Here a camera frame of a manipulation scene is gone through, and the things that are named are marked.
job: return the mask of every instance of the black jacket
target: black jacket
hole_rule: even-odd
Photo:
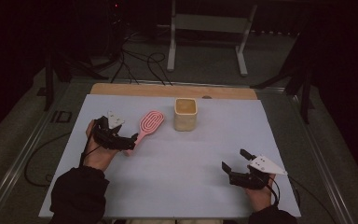
[[[101,170],[88,166],[72,168],[58,177],[51,192],[50,224],[95,224],[103,218],[104,194],[109,181]],[[270,206],[252,213],[249,224],[295,224],[296,218]]]

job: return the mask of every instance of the white paper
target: white paper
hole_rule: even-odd
[[[221,162],[233,171],[248,173],[244,148],[264,155],[284,169],[264,108],[257,100],[197,99],[197,127],[192,132],[173,128],[172,97],[88,95],[53,178],[77,167],[87,141],[85,131],[92,119],[113,111],[126,120],[119,134],[138,133],[141,118],[151,110],[165,116],[155,133],[147,135],[126,157],[118,153],[106,178],[105,217],[115,218],[241,218],[252,213],[240,187],[228,183]],[[300,217],[290,183],[277,175],[281,190],[280,209]],[[39,216],[49,212],[50,193]]]

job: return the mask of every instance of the human hand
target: human hand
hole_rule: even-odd
[[[272,187],[275,175],[269,175],[268,184]],[[246,194],[251,200],[251,205],[256,212],[271,206],[271,190],[267,187],[262,189],[245,189]]]
[[[86,130],[87,137],[90,136],[93,126],[94,120],[89,123],[89,127]],[[84,159],[83,165],[105,171],[117,153],[117,149],[112,150],[101,147],[98,143],[95,142],[94,137],[91,137],[86,149],[87,156]]]

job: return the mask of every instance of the metal frame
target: metal frame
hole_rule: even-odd
[[[257,5],[253,5],[248,18],[227,18],[200,15],[176,14],[176,0],[172,0],[171,15],[171,44],[168,54],[167,70],[172,72],[175,67],[176,54],[176,29],[199,30],[199,31],[217,31],[242,34],[241,43],[235,48],[240,75],[246,77],[248,70],[243,58],[243,49],[251,31],[252,22],[255,17]]]

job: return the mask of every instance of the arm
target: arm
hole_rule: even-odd
[[[93,121],[86,135],[90,136]],[[57,178],[51,192],[50,211],[54,213],[51,224],[97,223],[105,208],[104,194],[109,181],[104,171],[118,150],[99,147],[92,136],[86,150],[83,166],[72,168]]]
[[[275,175],[270,175],[269,186],[272,186]],[[245,189],[254,212],[249,217],[249,224],[297,224],[295,217],[271,205],[271,191],[263,189]]]

